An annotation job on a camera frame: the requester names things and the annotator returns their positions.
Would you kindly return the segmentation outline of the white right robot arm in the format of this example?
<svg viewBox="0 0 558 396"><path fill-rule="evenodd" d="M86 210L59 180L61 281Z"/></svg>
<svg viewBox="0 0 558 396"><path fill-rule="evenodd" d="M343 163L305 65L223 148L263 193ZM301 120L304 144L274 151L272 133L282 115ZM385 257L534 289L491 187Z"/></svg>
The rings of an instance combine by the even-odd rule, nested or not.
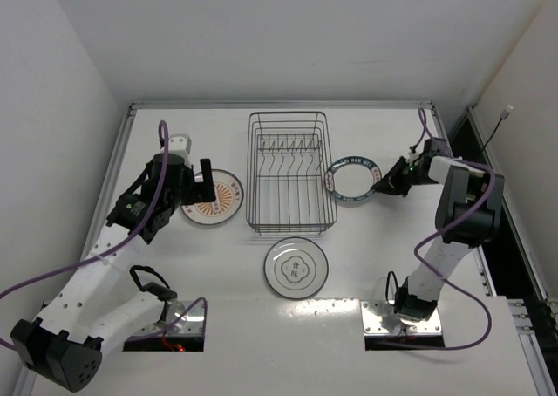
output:
<svg viewBox="0 0 558 396"><path fill-rule="evenodd" d="M490 167L451 157L447 141L432 138L425 141L421 153L399 158L371 190L407 196L412 187L422 185L443 189L434 220L436 232L419 244L428 243L430 248L395 292L393 311L412 321L431 317L459 262L496 236L505 178Z"/></svg>

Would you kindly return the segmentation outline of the orange sunburst plate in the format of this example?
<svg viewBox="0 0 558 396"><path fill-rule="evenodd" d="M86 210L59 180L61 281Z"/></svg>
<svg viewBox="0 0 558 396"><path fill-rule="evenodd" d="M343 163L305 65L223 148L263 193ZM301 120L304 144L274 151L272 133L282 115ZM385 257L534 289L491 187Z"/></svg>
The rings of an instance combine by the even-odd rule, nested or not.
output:
<svg viewBox="0 0 558 396"><path fill-rule="evenodd" d="M240 180L222 169L212 170L215 201L182 206L182 214L201 226L216 226L234 217L244 200L244 189Z"/></svg>

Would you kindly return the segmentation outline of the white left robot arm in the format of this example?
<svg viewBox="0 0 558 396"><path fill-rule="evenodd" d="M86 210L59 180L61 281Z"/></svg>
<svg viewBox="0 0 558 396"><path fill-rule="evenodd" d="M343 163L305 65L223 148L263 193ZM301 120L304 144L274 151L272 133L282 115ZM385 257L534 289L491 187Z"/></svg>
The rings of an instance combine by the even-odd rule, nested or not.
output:
<svg viewBox="0 0 558 396"><path fill-rule="evenodd" d="M10 332L14 349L31 371L75 393L97 373L105 355L142 327L165 318L177 294L150 282L128 302L101 314L122 275L166 227L180 207L215 201L212 165L202 159L201 178L183 154L159 153L118 198L89 255L72 267L58 295L31 320Z"/></svg>

